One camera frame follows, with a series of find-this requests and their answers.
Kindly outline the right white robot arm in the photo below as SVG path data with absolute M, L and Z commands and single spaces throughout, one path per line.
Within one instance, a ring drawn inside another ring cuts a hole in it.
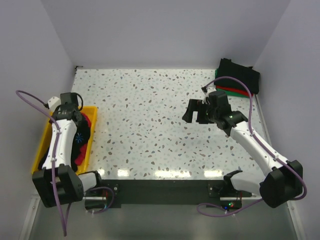
M 303 166 L 273 149 L 250 125 L 240 111 L 233 111 L 228 96 L 211 91 L 204 99 L 190 99 L 182 119 L 191 123 L 197 113 L 198 124 L 216 124 L 240 144 L 257 163 L 264 177 L 235 170 L 223 177 L 223 192 L 230 197 L 239 191 L 260 195 L 271 208 L 296 200 L 304 194 Z

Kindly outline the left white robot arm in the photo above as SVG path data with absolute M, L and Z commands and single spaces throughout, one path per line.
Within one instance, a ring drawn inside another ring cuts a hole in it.
M 52 115 L 50 145 L 44 152 L 38 170 L 32 174 L 33 184 L 45 207 L 79 202 L 87 191 L 99 196 L 104 184 L 97 171 L 77 174 L 76 159 L 81 147 L 89 143 L 92 123 L 81 113 L 83 99 L 76 92 L 60 95 L 48 102 Z

